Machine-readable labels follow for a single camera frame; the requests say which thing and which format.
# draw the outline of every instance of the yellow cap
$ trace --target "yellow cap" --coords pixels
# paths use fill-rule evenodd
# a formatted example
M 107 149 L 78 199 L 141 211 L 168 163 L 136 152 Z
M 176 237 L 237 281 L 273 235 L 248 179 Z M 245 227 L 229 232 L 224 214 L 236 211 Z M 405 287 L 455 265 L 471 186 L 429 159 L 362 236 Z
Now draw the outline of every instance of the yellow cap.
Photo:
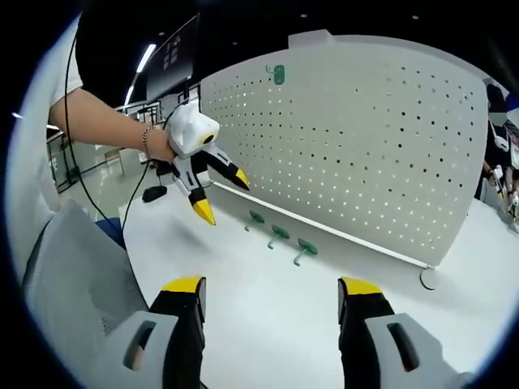
M 349 296 L 354 294 L 373 294 L 382 293 L 380 288 L 371 282 L 364 280 L 357 280 L 356 278 L 341 277 L 346 284 L 346 289 Z
M 214 220 L 214 215 L 212 214 L 211 206 L 209 205 L 209 201 L 207 199 L 203 199 L 197 201 L 193 204 L 193 209 L 202 219 L 207 221 L 211 225 L 217 225 Z
M 161 290 L 167 292 L 196 293 L 196 287 L 201 280 L 205 279 L 202 276 L 183 277 L 169 282 L 164 285 Z
M 236 172 L 236 177 L 238 177 L 247 186 L 247 188 L 249 187 L 247 177 L 245 177 L 245 173 L 240 168 L 238 168 L 238 171 Z

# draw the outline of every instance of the white tabletop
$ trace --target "white tabletop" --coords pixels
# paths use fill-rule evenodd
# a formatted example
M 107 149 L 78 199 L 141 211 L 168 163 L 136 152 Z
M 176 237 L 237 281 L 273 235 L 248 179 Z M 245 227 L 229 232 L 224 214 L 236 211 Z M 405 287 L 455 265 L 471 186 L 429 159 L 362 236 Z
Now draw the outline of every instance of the white tabletop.
M 475 371 L 502 336 L 519 292 L 519 237 L 494 210 L 474 201 L 427 291 L 420 268 L 349 242 L 213 186 L 217 226 L 201 220 L 170 186 L 153 203 L 131 205 L 125 241 L 149 305 L 181 276 L 208 279 L 202 381 L 211 388 L 343 387 L 337 348 L 337 279 L 378 284 L 396 312 L 406 312 L 444 346 L 458 371 Z M 249 210 L 267 224 L 244 230 Z M 291 234 L 267 248 L 270 224 Z M 297 238 L 319 254 L 293 258 Z

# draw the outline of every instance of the pegboard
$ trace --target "pegboard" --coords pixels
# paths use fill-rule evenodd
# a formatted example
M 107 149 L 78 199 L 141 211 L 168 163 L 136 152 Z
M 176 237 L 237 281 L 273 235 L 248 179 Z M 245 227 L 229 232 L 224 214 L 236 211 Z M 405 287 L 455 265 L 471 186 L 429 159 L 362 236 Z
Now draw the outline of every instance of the pegboard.
M 272 73 L 278 65 L 284 79 Z M 345 42 L 239 63 L 204 79 L 201 95 L 202 111 L 221 124 L 220 147 L 250 180 L 250 195 L 441 262 L 483 163 L 480 79 L 411 49 Z

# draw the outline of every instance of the green hook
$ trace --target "green hook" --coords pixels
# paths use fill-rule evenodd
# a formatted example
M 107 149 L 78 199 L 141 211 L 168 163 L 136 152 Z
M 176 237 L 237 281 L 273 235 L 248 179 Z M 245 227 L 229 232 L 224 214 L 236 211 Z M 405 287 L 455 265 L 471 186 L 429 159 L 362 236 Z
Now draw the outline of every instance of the green hook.
M 264 224 L 265 223 L 265 219 L 259 213 L 256 213 L 254 211 L 250 211 L 249 213 L 251 214 L 252 221 L 250 221 L 245 226 L 245 230 L 246 231 L 250 231 L 249 227 L 251 227 L 254 223 L 259 223 L 259 224 Z
M 272 239 L 270 240 L 270 242 L 267 244 L 267 247 L 270 249 L 270 250 L 274 250 L 274 247 L 272 246 L 272 244 L 279 240 L 279 239 L 290 239 L 290 234 L 288 233 L 288 231 L 286 231 L 285 229 L 282 229 L 281 227 L 278 227 L 276 225 L 272 225 L 272 231 L 274 232 L 274 236 L 272 237 Z
M 315 247 L 314 245 L 312 245 L 310 242 L 305 241 L 304 239 L 299 238 L 299 239 L 298 239 L 298 244 L 301 246 L 302 250 L 301 250 L 301 252 L 298 254 L 298 256 L 294 258 L 294 265 L 295 265 L 295 266 L 301 266 L 301 264 L 299 263 L 299 259 L 300 259 L 300 258 L 301 258 L 305 253 L 309 253 L 309 254 L 312 254 L 312 255 L 317 255 L 317 247 Z

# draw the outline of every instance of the black base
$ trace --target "black base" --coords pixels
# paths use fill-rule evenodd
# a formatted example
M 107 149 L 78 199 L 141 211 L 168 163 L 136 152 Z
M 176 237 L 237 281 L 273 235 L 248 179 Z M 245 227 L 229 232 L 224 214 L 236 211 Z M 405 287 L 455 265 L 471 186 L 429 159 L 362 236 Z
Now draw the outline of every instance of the black base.
M 143 201 L 145 203 L 151 203 L 159 199 L 168 193 L 168 188 L 165 186 L 152 186 L 151 188 L 147 188 L 143 193 Z

